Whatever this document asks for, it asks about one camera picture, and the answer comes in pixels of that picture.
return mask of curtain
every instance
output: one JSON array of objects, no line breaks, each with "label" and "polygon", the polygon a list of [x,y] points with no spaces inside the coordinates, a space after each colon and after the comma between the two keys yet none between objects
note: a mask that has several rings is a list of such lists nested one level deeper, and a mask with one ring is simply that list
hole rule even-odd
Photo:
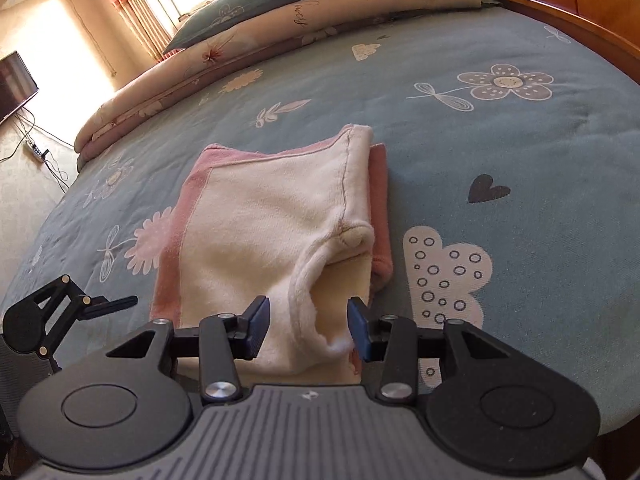
[{"label": "curtain", "polygon": [[162,54],[164,48],[171,41],[171,37],[151,11],[146,0],[109,1],[156,63],[176,52]]}]

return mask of bed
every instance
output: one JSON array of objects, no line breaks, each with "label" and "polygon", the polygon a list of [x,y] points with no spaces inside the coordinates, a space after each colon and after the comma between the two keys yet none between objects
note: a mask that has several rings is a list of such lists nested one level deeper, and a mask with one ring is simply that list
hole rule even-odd
[{"label": "bed", "polygon": [[[620,427],[640,413],[640,88],[539,11],[381,12],[240,45],[152,99],[159,70],[141,76],[128,113],[111,102],[81,132],[78,179],[2,311],[63,273],[92,296],[136,294],[133,310],[76,323],[56,352],[71,364],[148,321],[162,232],[207,145],[276,153],[367,124],[386,144],[395,268],[373,311],[469,320],[585,387],[602,432]],[[174,57],[217,59],[205,43]],[[421,371],[437,384],[436,364]]]}]

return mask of sunlight on wall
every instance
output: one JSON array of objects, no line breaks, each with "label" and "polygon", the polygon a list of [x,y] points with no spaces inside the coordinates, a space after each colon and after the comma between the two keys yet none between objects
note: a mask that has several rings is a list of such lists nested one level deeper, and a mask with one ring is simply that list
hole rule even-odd
[{"label": "sunlight on wall", "polygon": [[40,88],[36,122],[73,143],[114,91],[110,74],[64,0],[30,0],[0,11],[0,57],[17,50]]}]

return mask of tv screen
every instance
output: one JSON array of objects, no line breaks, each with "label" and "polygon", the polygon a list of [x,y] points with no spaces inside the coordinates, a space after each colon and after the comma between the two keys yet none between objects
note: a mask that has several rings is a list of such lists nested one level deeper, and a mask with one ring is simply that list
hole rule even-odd
[{"label": "tv screen", "polygon": [[38,93],[38,86],[17,52],[0,59],[0,124]]}]

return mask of flower center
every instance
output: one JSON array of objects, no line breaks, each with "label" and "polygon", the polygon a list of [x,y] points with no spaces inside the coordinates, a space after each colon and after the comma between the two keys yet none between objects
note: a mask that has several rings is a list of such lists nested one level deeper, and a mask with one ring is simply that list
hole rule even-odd
[{"label": "flower center", "polygon": [[107,179],[107,186],[113,186],[113,184],[115,184],[118,181],[118,179],[120,178],[121,174],[122,174],[122,172],[120,170],[118,170],[114,174],[112,174]]},{"label": "flower center", "polygon": [[524,82],[519,77],[507,75],[504,77],[495,78],[494,85],[500,86],[502,88],[517,88],[524,85]]}]

